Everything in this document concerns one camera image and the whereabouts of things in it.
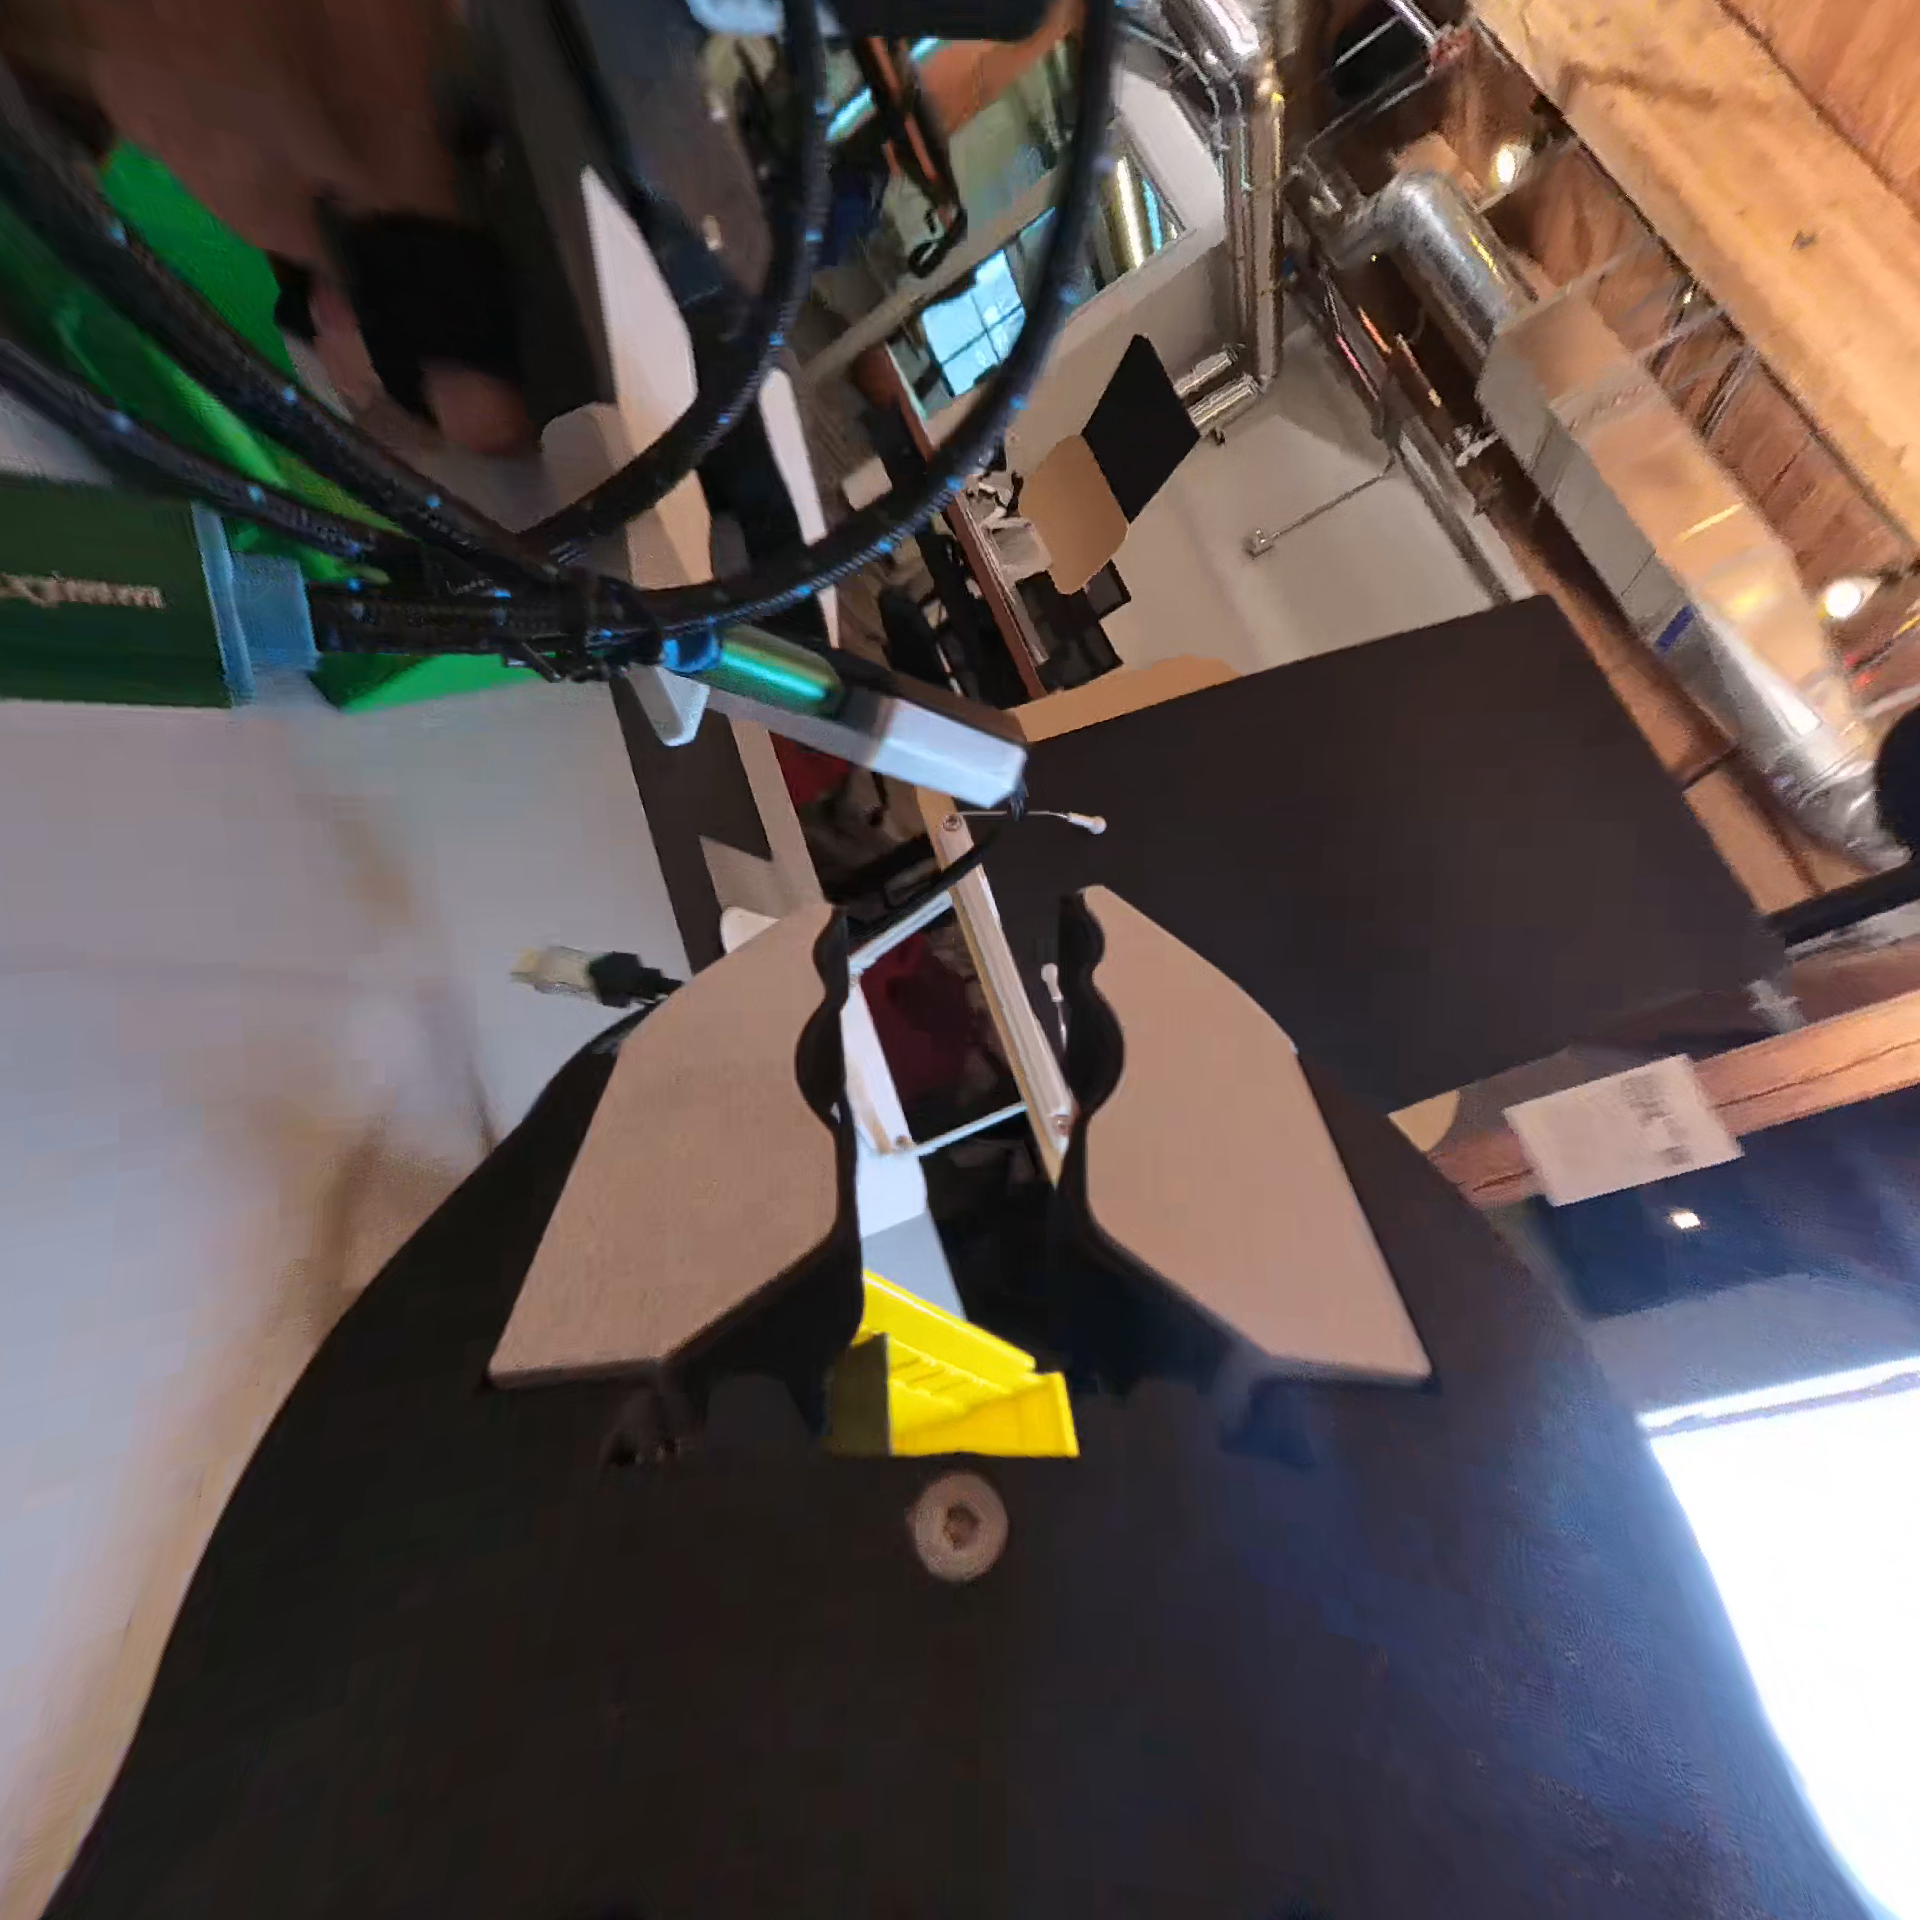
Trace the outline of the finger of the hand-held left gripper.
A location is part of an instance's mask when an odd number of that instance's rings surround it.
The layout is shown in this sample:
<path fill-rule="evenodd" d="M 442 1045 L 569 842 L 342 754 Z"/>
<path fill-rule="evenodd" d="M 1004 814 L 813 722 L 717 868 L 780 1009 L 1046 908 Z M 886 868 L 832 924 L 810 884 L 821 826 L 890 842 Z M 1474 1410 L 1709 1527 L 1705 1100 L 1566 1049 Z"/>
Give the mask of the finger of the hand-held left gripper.
<path fill-rule="evenodd" d="M 813 474 L 793 374 L 774 365 L 760 383 L 756 427 L 772 466 L 770 551 L 774 558 L 825 539 L 821 483 Z"/>
<path fill-rule="evenodd" d="M 634 215 L 592 167 L 584 167 L 580 189 L 617 417 L 610 445 L 622 466 L 688 412 L 698 374 L 688 326 Z M 710 529 L 702 483 L 688 474 L 626 524 L 636 585 L 707 583 L 713 575 Z"/>

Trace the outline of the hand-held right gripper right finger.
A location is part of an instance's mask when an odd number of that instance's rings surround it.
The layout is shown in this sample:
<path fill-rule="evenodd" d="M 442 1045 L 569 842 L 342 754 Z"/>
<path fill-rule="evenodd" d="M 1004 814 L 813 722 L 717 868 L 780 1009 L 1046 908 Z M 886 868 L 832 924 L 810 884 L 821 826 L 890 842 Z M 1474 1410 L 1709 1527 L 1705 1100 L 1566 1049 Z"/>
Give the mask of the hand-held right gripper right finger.
<path fill-rule="evenodd" d="M 1062 903 L 1072 1122 L 1049 1283 L 1070 1375 L 1427 1388 L 1427 1354 L 1304 1059 L 1114 889 Z"/>

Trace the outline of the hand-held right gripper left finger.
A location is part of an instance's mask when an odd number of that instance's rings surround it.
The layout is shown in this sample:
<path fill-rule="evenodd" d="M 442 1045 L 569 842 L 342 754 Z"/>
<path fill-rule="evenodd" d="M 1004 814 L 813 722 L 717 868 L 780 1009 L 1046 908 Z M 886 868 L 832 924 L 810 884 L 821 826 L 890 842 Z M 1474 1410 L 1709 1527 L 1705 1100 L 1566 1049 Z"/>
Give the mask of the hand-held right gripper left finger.
<path fill-rule="evenodd" d="M 661 1372 L 819 1401 L 861 1319 L 848 935 L 812 903 L 619 1042 L 492 1354 L 494 1385 Z"/>

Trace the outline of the grey hdmi hub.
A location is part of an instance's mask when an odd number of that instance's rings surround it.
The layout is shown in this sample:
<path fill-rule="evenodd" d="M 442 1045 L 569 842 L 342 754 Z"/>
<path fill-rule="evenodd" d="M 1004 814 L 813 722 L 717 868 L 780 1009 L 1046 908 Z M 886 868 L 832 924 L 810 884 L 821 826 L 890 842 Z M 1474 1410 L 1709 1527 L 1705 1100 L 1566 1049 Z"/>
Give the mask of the grey hdmi hub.
<path fill-rule="evenodd" d="M 1025 791 L 1027 740 L 1004 714 L 904 682 L 856 683 L 843 709 L 857 764 L 884 781 L 993 809 Z"/>

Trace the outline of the yellow plastic bin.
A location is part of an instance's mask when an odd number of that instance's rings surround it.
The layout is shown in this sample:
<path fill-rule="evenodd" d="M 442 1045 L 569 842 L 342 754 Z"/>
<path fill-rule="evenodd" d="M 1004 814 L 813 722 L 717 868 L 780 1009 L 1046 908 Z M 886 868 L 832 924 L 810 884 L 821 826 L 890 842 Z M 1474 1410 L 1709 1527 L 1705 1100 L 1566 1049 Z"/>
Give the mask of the yellow plastic bin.
<path fill-rule="evenodd" d="M 853 1345 L 832 1367 L 840 1457 L 1078 1457 L 1068 1380 L 1021 1349 L 867 1271 Z"/>

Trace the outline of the braided hdmi cable green plugs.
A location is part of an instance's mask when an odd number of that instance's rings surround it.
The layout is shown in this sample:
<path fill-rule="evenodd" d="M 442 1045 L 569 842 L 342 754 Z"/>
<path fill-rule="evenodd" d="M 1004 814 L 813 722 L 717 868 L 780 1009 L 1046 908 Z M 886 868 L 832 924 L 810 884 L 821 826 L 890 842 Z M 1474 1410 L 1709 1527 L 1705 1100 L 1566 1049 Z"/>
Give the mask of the braided hdmi cable green plugs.
<path fill-rule="evenodd" d="M 958 207 L 942 127 L 884 57 L 1014 46 L 1046 4 L 686 4 L 750 148 L 772 258 L 729 319 L 683 309 L 696 401 L 616 466 L 603 363 L 534 354 L 534 277 L 501 222 L 482 4 L 4 4 L 4 207 L 256 431 L 373 510 L 307 508 L 44 363 L 4 318 L 4 398 L 106 490 L 4 477 L 4 698 L 227 709 L 270 665 L 492 655 L 550 683 L 640 667 L 857 754 L 825 596 L 918 533 L 1025 406 L 1065 322 L 1104 173 L 1121 9 L 1089 4 L 1053 235 L 984 423 L 780 558 L 756 394 L 837 233 L 830 54 L 878 90 L 886 154 Z M 113 146 L 161 161 L 278 270 L 283 378 L 108 202 Z M 624 530 L 683 476 L 710 579 L 643 588 Z"/>

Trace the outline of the tan cardboard sheet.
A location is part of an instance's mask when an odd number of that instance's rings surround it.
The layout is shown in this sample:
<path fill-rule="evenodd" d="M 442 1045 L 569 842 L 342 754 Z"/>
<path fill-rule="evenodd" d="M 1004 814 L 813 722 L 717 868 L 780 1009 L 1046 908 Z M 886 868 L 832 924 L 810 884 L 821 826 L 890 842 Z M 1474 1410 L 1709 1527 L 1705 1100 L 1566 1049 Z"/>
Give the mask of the tan cardboard sheet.
<path fill-rule="evenodd" d="M 1025 477 L 1021 513 L 1046 551 L 1059 591 L 1081 591 L 1115 561 L 1132 521 L 1093 445 L 1070 434 Z"/>

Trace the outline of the black panel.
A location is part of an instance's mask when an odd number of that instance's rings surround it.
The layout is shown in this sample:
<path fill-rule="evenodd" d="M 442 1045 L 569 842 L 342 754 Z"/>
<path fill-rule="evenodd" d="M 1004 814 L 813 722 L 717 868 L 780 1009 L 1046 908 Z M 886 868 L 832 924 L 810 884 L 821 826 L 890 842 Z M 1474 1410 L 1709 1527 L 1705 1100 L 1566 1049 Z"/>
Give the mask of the black panel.
<path fill-rule="evenodd" d="M 1081 431 L 1125 521 L 1138 521 L 1201 442 L 1158 350 L 1133 334 Z"/>

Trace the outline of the white paper sign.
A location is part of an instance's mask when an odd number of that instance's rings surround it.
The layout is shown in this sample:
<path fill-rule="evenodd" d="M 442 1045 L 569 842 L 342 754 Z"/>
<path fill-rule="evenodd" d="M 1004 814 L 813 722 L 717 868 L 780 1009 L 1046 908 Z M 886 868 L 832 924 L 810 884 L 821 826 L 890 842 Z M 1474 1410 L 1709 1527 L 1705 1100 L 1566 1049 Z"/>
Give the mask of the white paper sign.
<path fill-rule="evenodd" d="M 1685 1053 L 1504 1108 L 1555 1209 L 1739 1161 L 1744 1148 Z"/>

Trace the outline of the green plastic bin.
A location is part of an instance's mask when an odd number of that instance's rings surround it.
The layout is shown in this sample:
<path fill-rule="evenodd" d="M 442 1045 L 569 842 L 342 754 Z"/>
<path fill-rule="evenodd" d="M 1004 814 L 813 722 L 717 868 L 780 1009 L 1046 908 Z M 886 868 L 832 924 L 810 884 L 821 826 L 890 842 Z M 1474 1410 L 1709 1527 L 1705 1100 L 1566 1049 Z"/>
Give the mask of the green plastic bin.
<path fill-rule="evenodd" d="M 104 163 L 117 215 L 283 378 L 294 358 L 278 326 L 282 275 L 166 167 L 120 140 Z M 310 471 L 228 406 L 92 293 L 11 211 L 3 211 L 4 318 L 48 365 L 89 383 L 142 425 L 307 508 L 378 524 L 373 510 Z M 342 714 L 529 689 L 534 676 L 492 655 L 322 655 L 310 678 Z"/>

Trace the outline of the wooden beam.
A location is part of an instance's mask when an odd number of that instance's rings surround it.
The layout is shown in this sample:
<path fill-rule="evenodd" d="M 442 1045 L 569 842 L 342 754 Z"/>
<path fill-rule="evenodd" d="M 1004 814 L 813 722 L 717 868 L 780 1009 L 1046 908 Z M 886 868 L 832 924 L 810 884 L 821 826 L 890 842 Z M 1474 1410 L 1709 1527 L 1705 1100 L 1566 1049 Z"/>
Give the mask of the wooden beam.
<path fill-rule="evenodd" d="M 1917 991 L 1734 1047 L 1694 1066 L 1704 1098 L 1734 1138 L 1833 1113 L 1917 1084 Z M 1539 1170 L 1504 1122 L 1427 1150 L 1476 1209 L 1544 1193 Z"/>

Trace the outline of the bright white panel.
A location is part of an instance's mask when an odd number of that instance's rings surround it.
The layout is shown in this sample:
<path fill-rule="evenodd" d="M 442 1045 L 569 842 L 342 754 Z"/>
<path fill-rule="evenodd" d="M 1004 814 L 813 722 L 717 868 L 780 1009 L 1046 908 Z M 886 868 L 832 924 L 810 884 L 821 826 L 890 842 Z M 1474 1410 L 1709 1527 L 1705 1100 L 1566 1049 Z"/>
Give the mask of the bright white panel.
<path fill-rule="evenodd" d="M 1638 1423 L 1808 1797 L 1828 1818 L 1915 1815 L 1915 1358 Z"/>

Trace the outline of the silver air duct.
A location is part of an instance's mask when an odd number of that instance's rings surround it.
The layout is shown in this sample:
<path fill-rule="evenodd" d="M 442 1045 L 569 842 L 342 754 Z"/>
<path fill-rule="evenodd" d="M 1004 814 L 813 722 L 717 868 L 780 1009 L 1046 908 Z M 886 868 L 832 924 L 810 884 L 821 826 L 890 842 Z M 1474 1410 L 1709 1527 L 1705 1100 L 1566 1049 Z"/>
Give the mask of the silver air duct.
<path fill-rule="evenodd" d="M 1678 685 L 1802 831 L 1875 874 L 1885 729 L 1843 683 L 1788 545 L 1682 405 L 1574 286 L 1536 293 L 1460 183 L 1428 167 L 1373 194 L 1308 161 L 1304 213 L 1340 270 L 1388 258 L 1451 330 L 1478 417 Z"/>

